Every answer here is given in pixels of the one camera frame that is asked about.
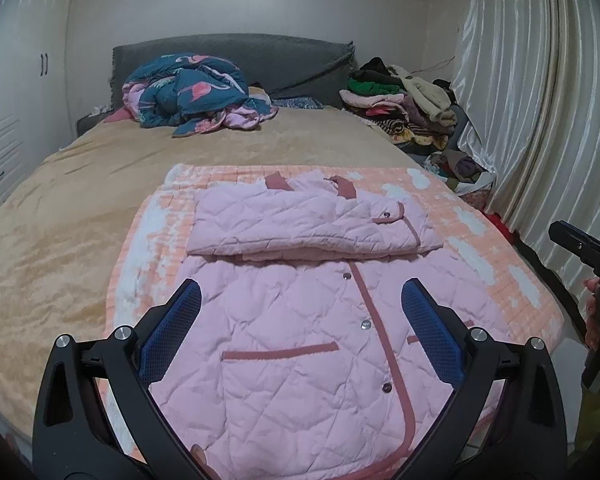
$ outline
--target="headboard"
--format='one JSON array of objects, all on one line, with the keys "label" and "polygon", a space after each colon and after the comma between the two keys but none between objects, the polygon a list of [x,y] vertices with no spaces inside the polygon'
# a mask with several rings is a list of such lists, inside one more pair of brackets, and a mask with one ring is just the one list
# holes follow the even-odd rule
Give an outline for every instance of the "headboard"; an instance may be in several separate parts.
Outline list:
[{"label": "headboard", "polygon": [[233,61],[249,85],[259,83],[272,98],[311,96],[341,107],[355,47],[271,34],[200,34],[117,46],[113,49],[112,104],[123,106],[122,85],[143,63],[163,54],[193,52]]}]

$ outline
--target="wall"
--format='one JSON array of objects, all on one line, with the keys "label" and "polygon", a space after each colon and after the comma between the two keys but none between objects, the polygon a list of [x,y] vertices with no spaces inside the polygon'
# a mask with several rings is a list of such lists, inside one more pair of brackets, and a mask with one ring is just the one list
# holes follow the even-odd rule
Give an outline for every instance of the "wall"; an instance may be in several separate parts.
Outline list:
[{"label": "wall", "polygon": [[439,68],[421,72],[422,78],[433,81],[436,78],[451,81],[454,73],[454,61],[441,63],[451,59],[456,53],[456,39],[464,19],[465,0],[429,0],[427,11],[426,41],[422,53],[421,68],[429,68],[439,64]]},{"label": "wall", "polygon": [[72,0],[66,42],[72,123],[109,103],[111,51],[119,44],[214,32],[288,34],[353,40],[360,63],[381,56],[415,70],[422,67],[427,13],[438,8],[429,0]]}]

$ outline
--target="bed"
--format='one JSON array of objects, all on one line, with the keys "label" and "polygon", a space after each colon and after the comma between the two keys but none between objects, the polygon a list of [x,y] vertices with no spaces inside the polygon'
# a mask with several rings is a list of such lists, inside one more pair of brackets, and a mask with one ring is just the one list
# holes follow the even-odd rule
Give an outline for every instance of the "bed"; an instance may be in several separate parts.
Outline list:
[{"label": "bed", "polygon": [[[272,97],[308,95],[331,105],[338,104],[354,51],[351,44],[259,34],[121,46],[114,50],[113,104],[120,104],[122,81],[135,66],[183,50],[231,56]],[[421,174],[381,130],[331,106],[281,108],[252,132],[219,130],[187,139],[172,139],[171,132],[143,130],[130,120],[98,124],[48,157],[0,208],[0,414],[25,442],[50,346],[61,333],[77,340],[103,335],[107,289],[129,229],[176,164],[397,168],[415,175],[416,190]],[[457,202],[457,215],[443,222],[450,230],[455,222],[471,230],[473,220],[461,224],[470,213]],[[478,230],[483,228],[490,247],[526,269],[488,222]],[[517,322],[555,345],[563,319],[551,295],[528,269],[520,280],[505,273],[495,273],[490,290],[530,285],[536,292],[521,300],[528,304],[516,304],[525,313]]]}]

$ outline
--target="curtain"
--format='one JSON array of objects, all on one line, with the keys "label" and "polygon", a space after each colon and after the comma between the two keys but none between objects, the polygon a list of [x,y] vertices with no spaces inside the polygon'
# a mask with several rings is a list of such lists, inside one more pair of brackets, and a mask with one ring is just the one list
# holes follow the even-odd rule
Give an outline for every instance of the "curtain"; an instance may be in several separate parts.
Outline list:
[{"label": "curtain", "polygon": [[566,220],[600,240],[600,0],[468,0],[452,87],[459,141],[496,175],[488,211],[579,300],[592,274],[549,240]]}]

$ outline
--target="white wardrobe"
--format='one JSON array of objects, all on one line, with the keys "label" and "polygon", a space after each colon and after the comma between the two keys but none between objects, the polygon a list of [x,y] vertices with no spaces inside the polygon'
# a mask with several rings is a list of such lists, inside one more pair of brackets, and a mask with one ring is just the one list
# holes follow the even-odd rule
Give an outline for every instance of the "white wardrobe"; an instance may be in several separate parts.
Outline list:
[{"label": "white wardrobe", "polygon": [[71,0],[0,0],[0,204],[74,140],[64,44]]}]

